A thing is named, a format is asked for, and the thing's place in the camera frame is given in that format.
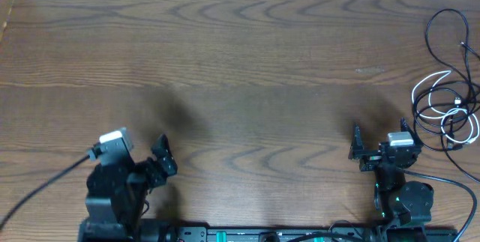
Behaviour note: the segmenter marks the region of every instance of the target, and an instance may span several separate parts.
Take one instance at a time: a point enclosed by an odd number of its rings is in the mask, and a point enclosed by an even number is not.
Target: black wire
[[[429,42],[429,39],[428,39],[428,33],[430,31],[430,28],[431,28],[431,25],[433,23],[433,21],[435,20],[435,18],[441,14],[441,13],[444,13],[444,12],[451,12],[451,13],[456,13],[457,15],[459,15],[461,17],[461,19],[463,20],[463,23],[465,25],[465,39],[464,41],[460,42],[460,45],[465,49],[465,53],[463,55],[463,62],[465,64],[465,71],[466,71],[466,75],[461,73],[456,67],[454,67],[452,64],[449,64],[447,62],[444,62],[442,59],[440,59],[435,53],[434,51],[431,49],[431,45],[430,45],[430,42]],[[426,145],[424,143],[424,146],[428,149],[431,149],[433,151],[440,151],[440,152],[445,152],[445,155],[447,156],[447,158],[462,172],[464,173],[468,178],[471,178],[472,180],[474,180],[475,182],[477,183],[480,183],[480,180],[476,177],[474,177],[473,175],[471,175],[469,172],[465,171],[464,169],[462,169],[453,159],[452,157],[450,157],[449,155],[449,151],[456,151],[456,150],[460,150],[462,149],[463,145],[456,145],[452,148],[449,148],[449,147],[446,147],[445,146],[445,143],[444,143],[444,136],[450,134],[450,137],[453,138],[453,133],[456,133],[457,131],[461,130],[465,124],[468,122],[468,117],[470,117],[473,113],[477,112],[479,109],[480,109],[480,105],[478,105],[477,103],[480,103],[478,100],[477,100],[477,96],[480,94],[480,86],[477,85],[476,83],[472,82],[472,77],[471,77],[471,74],[470,74],[470,65],[469,65],[469,61],[468,61],[468,55],[469,53],[472,53],[476,58],[478,58],[480,60],[480,55],[475,52],[469,45],[468,45],[468,42],[469,42],[469,35],[470,35],[470,27],[468,25],[468,21],[467,21],[467,18],[459,11],[459,10],[455,10],[455,9],[443,9],[443,10],[440,10],[438,11],[437,13],[435,13],[431,18],[430,20],[428,21],[428,24],[427,24],[427,28],[425,29],[425,34],[424,34],[424,38],[425,38],[425,44],[427,45],[427,49],[428,49],[428,52],[432,55],[433,58],[435,58],[435,60],[437,62],[439,62],[440,64],[443,64],[445,65],[446,67],[449,67],[450,69],[452,69],[452,71],[454,71],[455,73],[458,73],[458,75],[461,77],[462,80],[460,81],[451,81],[451,82],[444,82],[444,83],[440,83],[440,84],[437,84],[435,85],[434,87],[432,88],[427,88],[423,91],[420,91],[418,96],[416,96],[416,98],[414,99],[414,102],[413,102],[413,105],[412,105],[412,114],[413,114],[413,118],[415,120],[415,123],[413,125],[413,132],[417,135],[417,137],[419,137],[418,135],[418,131],[417,131],[417,125],[420,126],[420,128],[422,128],[424,131],[426,131],[427,133],[429,134],[432,134],[432,135],[435,135],[435,136],[439,136],[440,137],[440,143],[442,144],[442,147],[441,148],[435,148],[435,147],[432,147],[432,146],[429,146],[429,145]],[[452,85],[452,84],[464,84],[468,87],[468,92],[467,92],[467,95],[466,97],[462,97],[459,95],[459,93],[457,93],[455,90],[451,89],[451,88],[448,88],[446,87],[447,85]],[[455,95],[456,97],[460,98],[460,104],[459,105],[455,105],[453,103],[438,103],[438,104],[432,104],[431,106],[426,106],[425,108],[422,108],[419,110],[419,102],[425,98],[426,96],[428,96],[429,94],[431,93],[434,93],[436,91],[447,91],[447,92],[450,92],[450,93],[453,93],[453,95]],[[466,109],[466,114],[462,115],[460,113],[460,115],[457,115],[456,117],[452,116],[450,117],[451,120],[453,120],[453,123],[452,121],[450,121],[450,133],[447,133],[445,131],[442,132],[441,130],[439,131],[435,131],[435,130],[430,130],[428,129],[425,125],[428,125],[430,127],[445,127],[446,123],[447,123],[447,119],[444,120],[443,124],[440,123],[440,124],[435,124],[435,123],[431,123],[429,122],[426,118],[423,118],[420,116],[420,114],[422,114],[423,112],[429,110],[429,109],[432,109],[434,107],[438,107],[438,106],[450,106],[450,108],[453,108],[453,107],[460,107],[460,108],[463,108],[463,109]]]
[[[47,182],[41,184],[35,190],[32,190],[27,196],[23,197],[22,200],[20,200],[20,202],[18,202],[12,209],[10,209],[10,211],[8,211],[7,216],[5,216],[3,218],[3,220],[1,220],[0,231],[5,227],[5,224],[7,224],[7,221],[15,214],[15,212],[17,212],[17,210],[19,210],[19,208],[21,208],[22,205],[24,205],[31,197],[35,196],[35,194],[39,193],[40,191],[42,191],[43,189],[48,187],[51,183],[55,182],[56,180],[58,180],[62,176],[66,175],[69,171],[75,169],[75,167],[77,167],[78,165],[80,165],[84,161],[88,160],[89,158],[90,158],[90,156],[88,156],[88,155],[83,157],[82,159],[80,159],[79,161],[74,163],[72,166],[70,166],[70,167],[66,168],[65,170],[61,171],[60,173],[58,173],[53,178],[50,178]]]
[[[149,201],[145,200],[145,205],[147,206],[147,208],[142,212],[142,216],[143,214],[147,213],[150,209],[150,203]]]
[[[332,234],[329,232],[314,232],[311,235],[302,235],[301,237],[294,238],[287,242],[302,242],[307,241],[312,238],[338,238],[343,239],[346,241],[353,241],[353,242],[364,242],[363,239],[360,238],[353,238],[350,235],[341,235],[341,234]]]
[[[356,233],[359,237],[363,238],[363,235],[360,234],[360,232],[358,231],[358,229],[355,228],[355,226],[354,226],[350,221],[348,221],[348,220],[337,220],[336,222],[334,222],[334,223],[330,226],[330,228],[328,228],[328,232],[329,232],[329,233],[333,233],[333,229],[334,229],[333,226],[336,226],[338,223],[348,223],[348,224],[350,225],[350,227],[353,228],[353,231],[355,231],[355,233]]]
[[[460,237],[464,234],[465,230],[467,230],[468,225],[472,222],[473,217],[475,216],[475,212],[477,210],[477,198],[475,196],[475,193],[469,187],[467,187],[467,186],[465,186],[462,183],[459,183],[457,181],[453,181],[453,180],[446,179],[446,178],[438,178],[438,177],[435,177],[435,176],[432,176],[432,175],[419,174],[419,173],[416,173],[416,172],[407,171],[407,170],[402,169],[402,168],[397,168],[397,170],[399,172],[403,172],[407,175],[414,175],[414,176],[419,177],[419,178],[427,178],[427,179],[431,179],[431,180],[445,182],[445,183],[448,183],[448,184],[455,185],[457,187],[460,187],[460,188],[466,190],[470,194],[470,196],[472,196],[473,205],[472,205],[472,210],[470,211],[470,215],[466,219],[465,224],[460,229],[460,231],[458,232],[455,239],[452,241],[452,242],[457,242],[460,239]]]

